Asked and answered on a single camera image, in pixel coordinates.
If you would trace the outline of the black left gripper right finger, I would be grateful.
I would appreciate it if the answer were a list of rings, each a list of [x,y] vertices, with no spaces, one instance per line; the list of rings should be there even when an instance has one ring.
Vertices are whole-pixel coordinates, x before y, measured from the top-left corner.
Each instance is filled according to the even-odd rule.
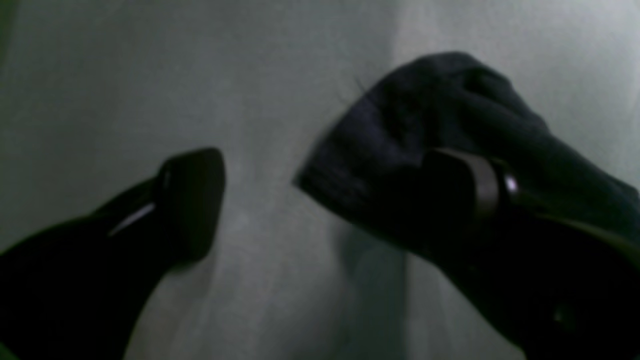
[[[528,360],[639,358],[639,247],[535,210],[507,164],[436,148],[420,167],[432,259]]]

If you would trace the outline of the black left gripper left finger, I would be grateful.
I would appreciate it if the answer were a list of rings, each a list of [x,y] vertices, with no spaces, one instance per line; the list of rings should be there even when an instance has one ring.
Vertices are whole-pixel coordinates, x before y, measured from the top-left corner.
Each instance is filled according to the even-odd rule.
[[[226,189],[221,150],[181,153],[89,214],[1,253],[3,360],[121,360],[166,273],[210,252]]]

